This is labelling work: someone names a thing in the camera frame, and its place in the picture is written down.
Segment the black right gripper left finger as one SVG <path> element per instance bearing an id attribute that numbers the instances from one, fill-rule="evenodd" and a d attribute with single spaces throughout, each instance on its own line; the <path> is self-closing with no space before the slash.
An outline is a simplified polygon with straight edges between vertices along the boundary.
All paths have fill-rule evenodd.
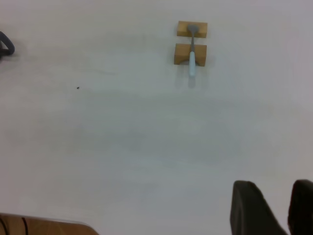
<path id="1" fill-rule="evenodd" d="M 251 181 L 233 184 L 230 227 L 233 235 L 285 235 L 262 192 Z"/>

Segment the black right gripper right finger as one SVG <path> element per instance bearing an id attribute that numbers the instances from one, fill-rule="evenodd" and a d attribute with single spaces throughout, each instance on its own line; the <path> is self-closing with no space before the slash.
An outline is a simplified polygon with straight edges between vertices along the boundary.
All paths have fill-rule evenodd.
<path id="1" fill-rule="evenodd" d="M 288 226 L 291 235 L 313 234 L 313 183 L 309 180 L 293 184 Z"/>

